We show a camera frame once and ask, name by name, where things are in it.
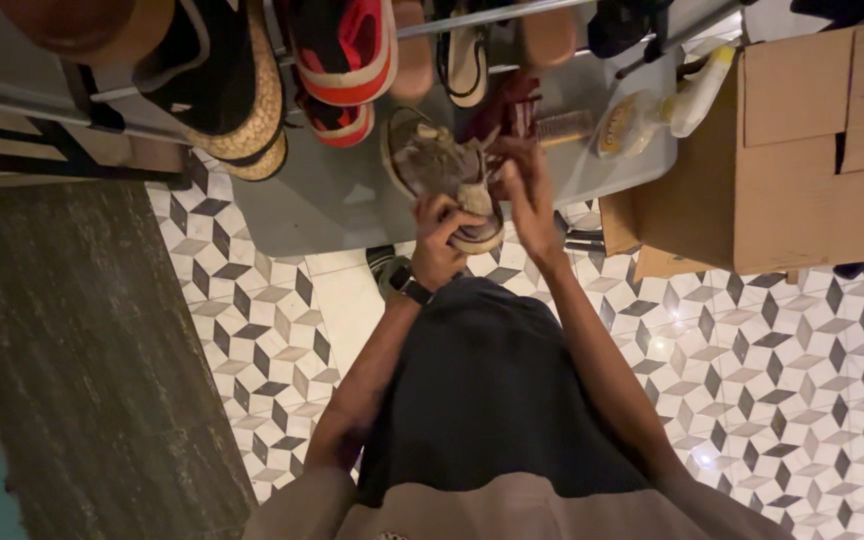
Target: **tile floor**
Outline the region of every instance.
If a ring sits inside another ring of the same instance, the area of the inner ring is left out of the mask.
[[[214,172],[188,191],[148,191],[264,501],[302,473],[316,421],[383,304],[363,250],[256,251],[229,177],[206,166]],[[600,226],[595,201],[559,211],[576,227]],[[790,285],[714,270],[636,283],[637,253],[570,256],[695,478],[802,540],[864,537],[864,275],[817,268]],[[511,228],[467,266],[554,311]]]

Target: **person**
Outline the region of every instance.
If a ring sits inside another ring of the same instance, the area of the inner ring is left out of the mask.
[[[561,324],[540,300],[453,278],[466,256],[449,237],[479,218],[419,198],[409,266],[431,300],[391,291],[304,473],[254,511],[244,539],[791,539],[691,477],[572,272],[542,148],[495,144],[507,158],[495,195]]]

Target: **red sneaker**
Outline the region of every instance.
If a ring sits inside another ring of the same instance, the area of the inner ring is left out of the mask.
[[[376,125],[372,103],[337,106],[323,103],[306,92],[299,93],[295,103],[305,112],[316,139],[336,148],[358,144]]]
[[[292,52],[307,92],[359,105],[389,90],[399,67],[391,0],[302,0],[288,6]]]

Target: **label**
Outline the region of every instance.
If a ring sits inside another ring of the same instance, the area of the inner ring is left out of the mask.
[[[608,113],[606,125],[599,133],[600,154],[614,154],[619,151],[622,146],[622,137],[626,132],[626,124],[634,111],[635,104],[636,95],[632,94],[615,104],[611,112]]]

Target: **dirty sneaker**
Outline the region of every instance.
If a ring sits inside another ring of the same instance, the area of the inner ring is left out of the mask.
[[[486,218],[485,225],[460,227],[449,239],[470,255],[486,253],[505,236],[502,210],[489,194],[484,144],[477,139],[458,144],[449,129],[409,107],[392,113],[379,143],[389,178],[410,199],[444,193],[464,212]]]

